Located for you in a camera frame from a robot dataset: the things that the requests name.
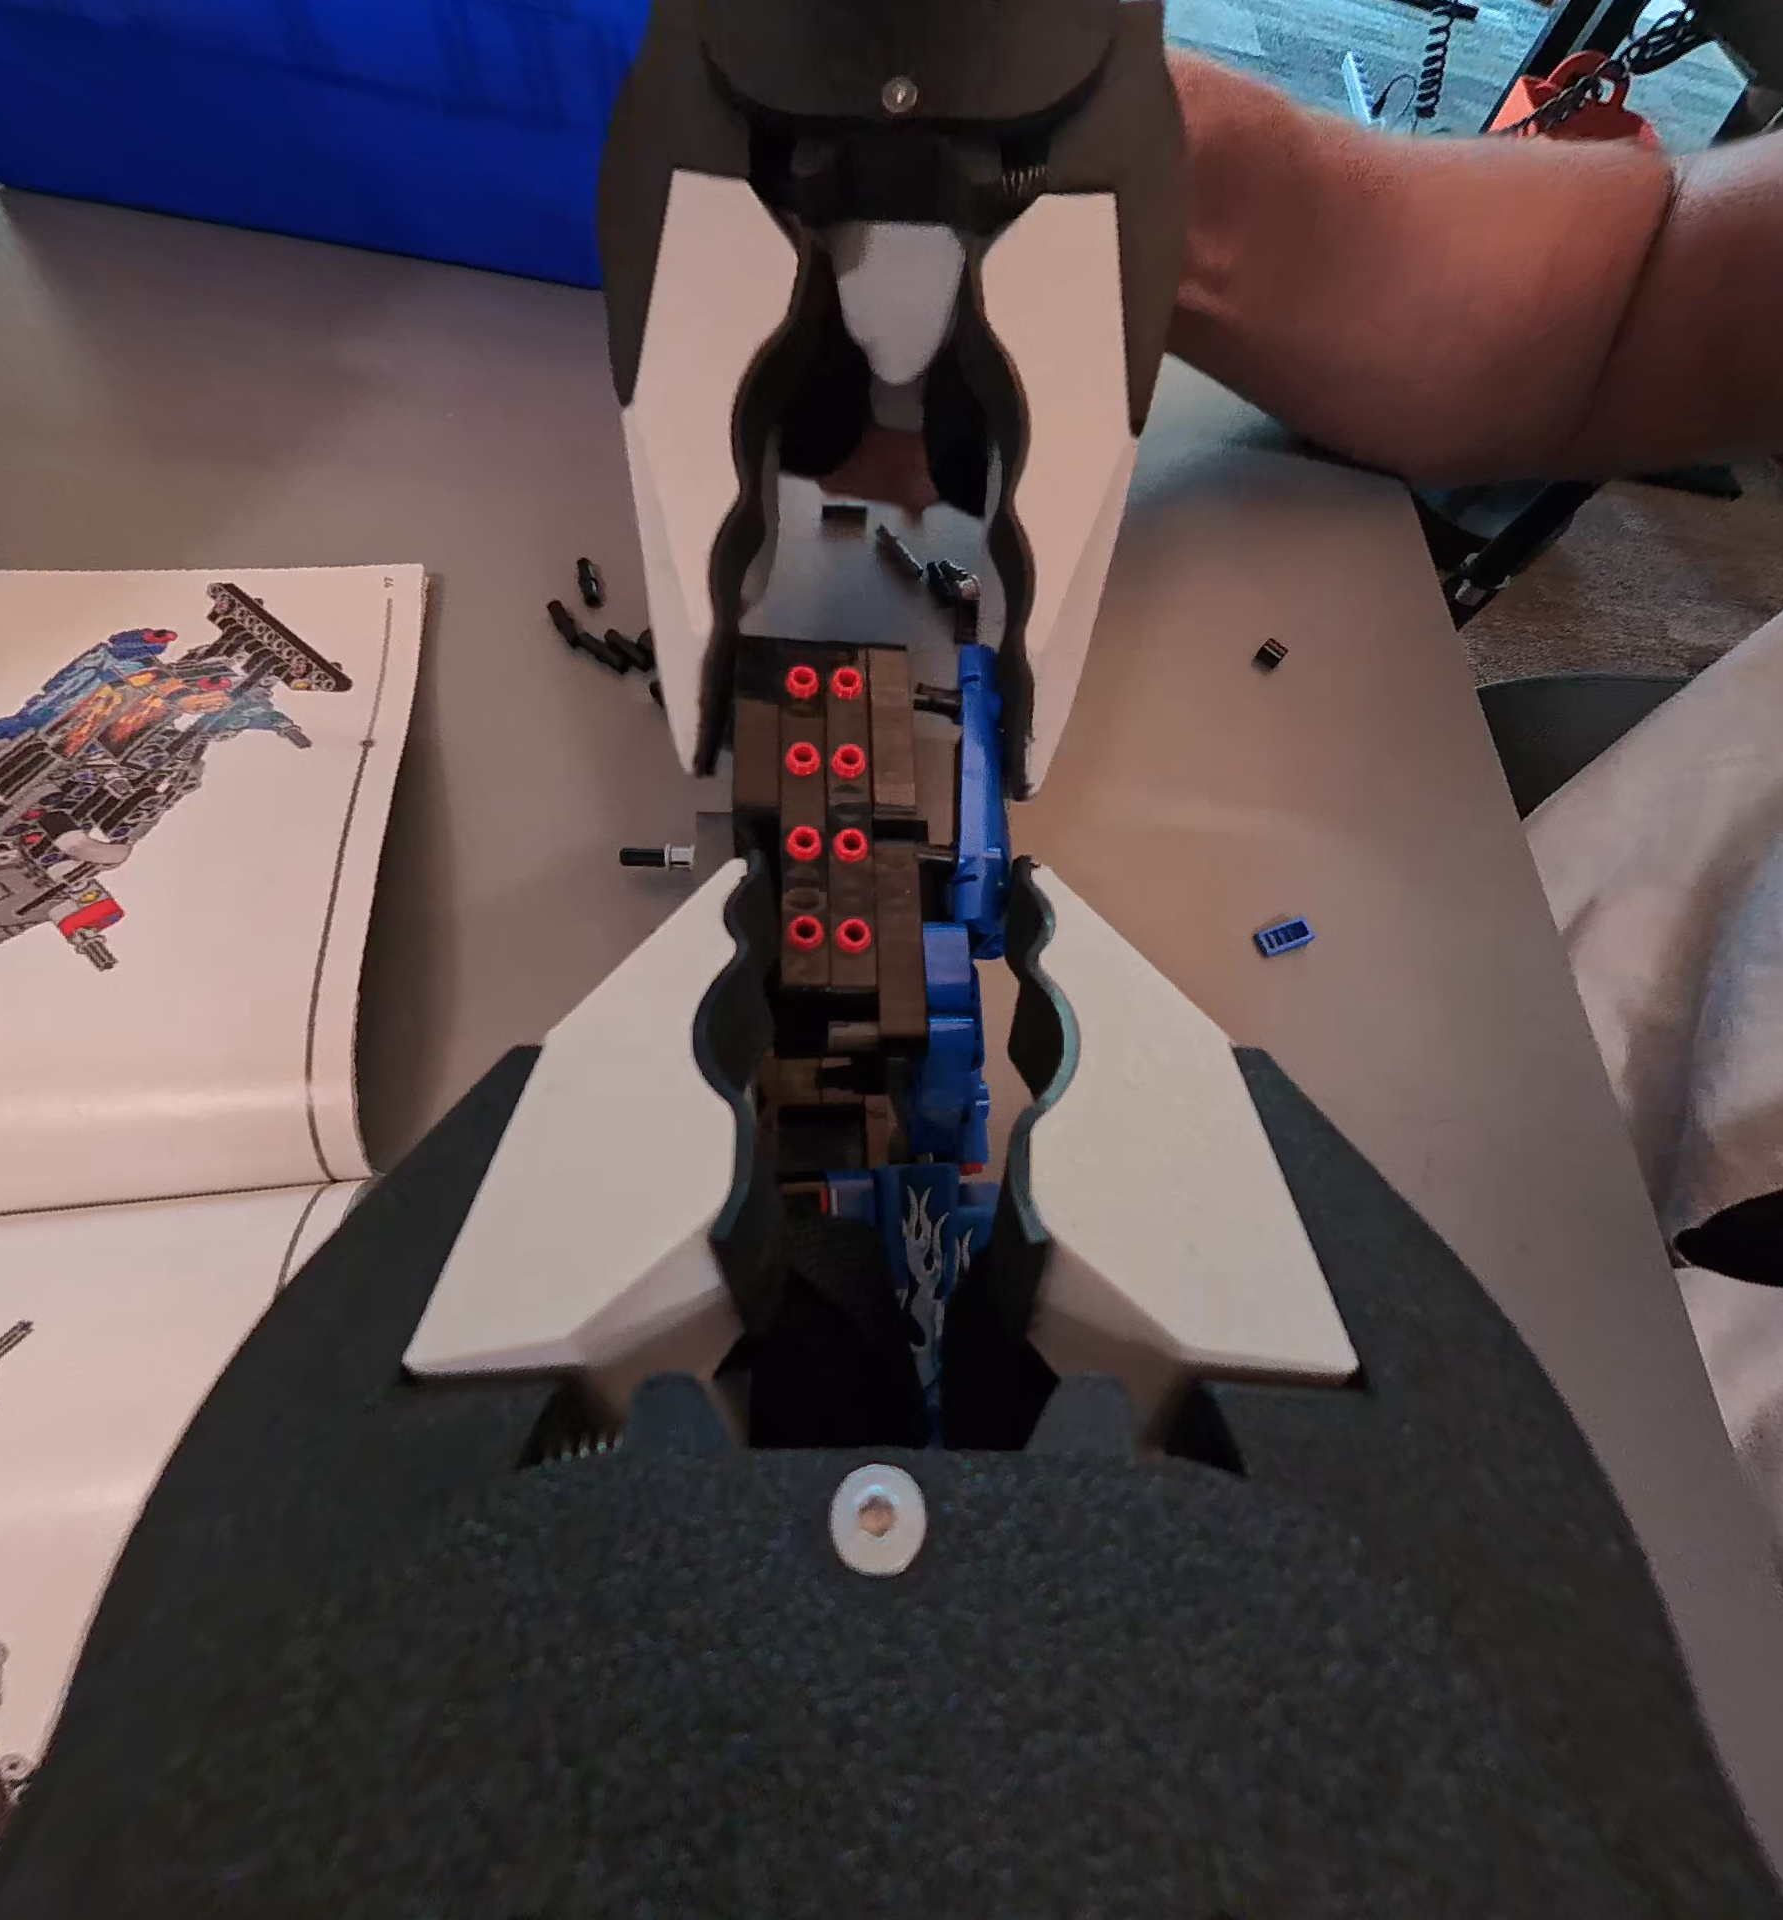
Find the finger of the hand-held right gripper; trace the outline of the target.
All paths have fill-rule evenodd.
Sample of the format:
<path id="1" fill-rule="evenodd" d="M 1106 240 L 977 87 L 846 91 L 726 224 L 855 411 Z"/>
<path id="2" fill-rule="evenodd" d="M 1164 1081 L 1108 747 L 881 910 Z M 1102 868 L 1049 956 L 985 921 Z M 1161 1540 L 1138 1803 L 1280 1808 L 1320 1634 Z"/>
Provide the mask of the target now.
<path id="1" fill-rule="evenodd" d="M 1115 195 L 1033 202 L 969 255 L 961 302 L 961 370 L 993 442 L 1004 782 L 1028 798 L 1069 721 L 1138 457 Z"/>
<path id="2" fill-rule="evenodd" d="M 669 175 L 623 406 L 664 713 L 688 773 L 732 733 L 743 618 L 778 542 L 780 421 L 820 328 L 820 266 L 743 179 Z"/>

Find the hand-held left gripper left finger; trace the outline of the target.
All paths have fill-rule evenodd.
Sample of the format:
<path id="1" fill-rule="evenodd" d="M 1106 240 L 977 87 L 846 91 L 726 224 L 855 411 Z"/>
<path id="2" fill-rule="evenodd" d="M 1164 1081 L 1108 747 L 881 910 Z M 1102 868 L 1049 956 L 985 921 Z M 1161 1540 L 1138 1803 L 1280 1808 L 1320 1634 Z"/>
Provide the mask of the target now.
<path id="1" fill-rule="evenodd" d="M 734 960 L 722 865 L 545 1036 L 402 1353 L 417 1379 L 573 1375 L 609 1416 L 710 1379 L 739 1320 L 708 1248 L 736 1123 L 692 1023 Z"/>

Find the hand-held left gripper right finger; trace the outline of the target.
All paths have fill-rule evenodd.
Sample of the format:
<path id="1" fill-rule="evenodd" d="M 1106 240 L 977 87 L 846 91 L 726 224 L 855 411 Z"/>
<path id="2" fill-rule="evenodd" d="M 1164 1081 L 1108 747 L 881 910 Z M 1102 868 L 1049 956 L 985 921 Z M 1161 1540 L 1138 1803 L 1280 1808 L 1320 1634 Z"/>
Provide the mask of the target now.
<path id="1" fill-rule="evenodd" d="M 1341 1387 L 1360 1358 L 1234 1045 L 1044 862 L 1008 897 L 1008 1326 L 1114 1379 L 1143 1438 L 1206 1379 Z"/>

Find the lego truck model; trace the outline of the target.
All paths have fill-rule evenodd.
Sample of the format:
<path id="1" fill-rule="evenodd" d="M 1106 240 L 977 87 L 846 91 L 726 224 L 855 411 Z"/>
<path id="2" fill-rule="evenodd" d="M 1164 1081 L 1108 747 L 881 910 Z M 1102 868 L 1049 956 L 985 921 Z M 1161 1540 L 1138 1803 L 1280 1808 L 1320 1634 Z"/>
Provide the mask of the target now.
<path id="1" fill-rule="evenodd" d="M 929 684 L 904 646 L 751 637 L 732 692 L 734 958 L 692 1026 L 736 1128 L 718 1381 L 759 1450 L 1023 1450 L 1055 1375 L 991 1277 L 995 658 Z"/>

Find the person's right forearm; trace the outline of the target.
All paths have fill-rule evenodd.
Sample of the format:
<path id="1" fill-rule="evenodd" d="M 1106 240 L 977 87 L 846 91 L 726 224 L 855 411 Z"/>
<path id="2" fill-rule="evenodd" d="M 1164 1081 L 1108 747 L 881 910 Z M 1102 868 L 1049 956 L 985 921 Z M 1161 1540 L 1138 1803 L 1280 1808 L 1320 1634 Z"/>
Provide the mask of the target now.
<path id="1" fill-rule="evenodd" d="M 1169 56 L 1187 152 L 1167 349 L 1411 483 L 1783 454 L 1783 130 L 1396 138 Z"/>

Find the lego instruction booklet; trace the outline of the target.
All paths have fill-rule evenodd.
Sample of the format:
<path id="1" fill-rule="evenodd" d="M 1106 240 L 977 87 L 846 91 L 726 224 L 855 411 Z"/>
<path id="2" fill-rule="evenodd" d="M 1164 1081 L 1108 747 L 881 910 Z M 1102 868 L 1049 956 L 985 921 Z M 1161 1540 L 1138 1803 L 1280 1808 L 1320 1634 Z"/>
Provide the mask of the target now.
<path id="1" fill-rule="evenodd" d="M 0 570 L 0 1842 L 171 1447 L 372 1176 L 425 593 Z"/>

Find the person's right hand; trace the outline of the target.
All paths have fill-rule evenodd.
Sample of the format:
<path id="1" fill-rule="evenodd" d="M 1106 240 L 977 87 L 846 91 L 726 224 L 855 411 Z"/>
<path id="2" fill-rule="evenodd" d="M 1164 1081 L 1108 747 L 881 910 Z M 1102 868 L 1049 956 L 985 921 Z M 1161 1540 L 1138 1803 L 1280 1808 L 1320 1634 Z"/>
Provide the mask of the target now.
<path id="1" fill-rule="evenodd" d="M 820 479 L 824 492 L 874 501 L 904 515 L 924 515 L 940 501 L 924 436 L 916 429 L 869 422 L 855 450 Z"/>

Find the blue plastic bin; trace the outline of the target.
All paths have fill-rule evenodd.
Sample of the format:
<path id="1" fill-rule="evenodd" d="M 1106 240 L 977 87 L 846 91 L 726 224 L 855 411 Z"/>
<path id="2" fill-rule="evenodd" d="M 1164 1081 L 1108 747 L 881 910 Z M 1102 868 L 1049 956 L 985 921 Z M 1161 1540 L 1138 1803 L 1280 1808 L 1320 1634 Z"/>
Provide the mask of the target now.
<path id="1" fill-rule="evenodd" d="M 0 184 L 570 285 L 642 2 L 0 2 Z"/>

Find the orange plastic crate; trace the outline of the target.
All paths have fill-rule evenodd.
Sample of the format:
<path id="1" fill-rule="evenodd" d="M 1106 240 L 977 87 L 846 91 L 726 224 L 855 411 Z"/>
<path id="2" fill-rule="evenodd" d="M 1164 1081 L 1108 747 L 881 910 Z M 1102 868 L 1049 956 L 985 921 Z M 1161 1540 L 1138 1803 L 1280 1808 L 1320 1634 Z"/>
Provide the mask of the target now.
<path id="1" fill-rule="evenodd" d="M 1639 142 L 1658 148 L 1652 123 L 1628 104 L 1627 64 L 1578 51 L 1545 76 L 1519 76 L 1485 123 L 1487 135 L 1569 142 Z"/>

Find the black table frame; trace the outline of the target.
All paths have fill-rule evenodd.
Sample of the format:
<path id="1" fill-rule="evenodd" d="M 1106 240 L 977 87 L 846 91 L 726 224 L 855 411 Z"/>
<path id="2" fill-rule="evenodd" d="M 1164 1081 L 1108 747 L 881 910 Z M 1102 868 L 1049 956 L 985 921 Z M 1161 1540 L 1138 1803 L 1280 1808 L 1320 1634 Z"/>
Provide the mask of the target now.
<path id="1" fill-rule="evenodd" d="M 1539 560 L 1605 483 L 1409 485 L 1455 630 Z"/>

